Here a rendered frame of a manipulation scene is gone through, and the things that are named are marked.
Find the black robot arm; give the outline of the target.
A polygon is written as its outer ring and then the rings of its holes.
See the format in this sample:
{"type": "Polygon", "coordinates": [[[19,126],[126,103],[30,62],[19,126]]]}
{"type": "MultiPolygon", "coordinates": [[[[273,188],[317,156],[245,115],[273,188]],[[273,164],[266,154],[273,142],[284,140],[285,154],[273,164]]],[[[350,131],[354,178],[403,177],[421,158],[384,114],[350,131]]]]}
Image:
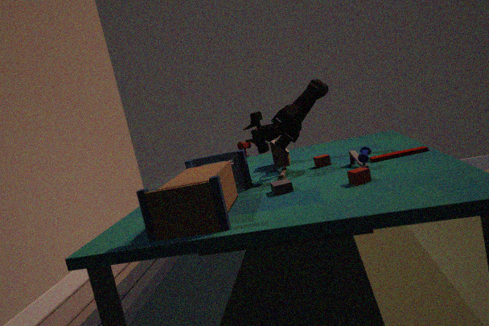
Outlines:
{"type": "Polygon", "coordinates": [[[281,137],[275,141],[275,144],[282,150],[286,151],[289,143],[296,142],[299,137],[299,132],[302,128],[302,121],[309,113],[314,103],[328,92],[328,86],[319,79],[311,80],[306,90],[291,104],[286,105],[283,109],[273,117],[270,127],[258,126],[252,130],[253,141],[257,145],[264,144],[265,141],[273,141],[275,138],[281,137]],[[278,118],[281,122],[279,122],[278,118]],[[288,135],[289,136],[288,136],[288,135]],[[293,139],[292,139],[293,138],[293,139]]]}

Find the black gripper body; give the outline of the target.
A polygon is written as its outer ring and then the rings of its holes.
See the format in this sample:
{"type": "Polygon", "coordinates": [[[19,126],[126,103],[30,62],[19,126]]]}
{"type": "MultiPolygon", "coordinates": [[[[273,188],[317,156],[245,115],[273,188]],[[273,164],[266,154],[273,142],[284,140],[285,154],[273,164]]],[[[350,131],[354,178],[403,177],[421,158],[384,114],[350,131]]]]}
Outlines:
{"type": "MultiPolygon", "coordinates": [[[[261,116],[260,111],[255,112],[255,113],[251,113],[250,117],[251,117],[251,121],[253,123],[253,126],[256,126],[256,127],[261,126],[260,120],[262,120],[262,116],[261,116]]],[[[271,124],[264,125],[264,126],[267,128],[267,127],[270,127],[271,124]]],[[[263,153],[269,151],[269,144],[267,142],[265,142],[264,144],[258,145],[257,149],[258,149],[259,154],[263,154],[263,153]]]]}

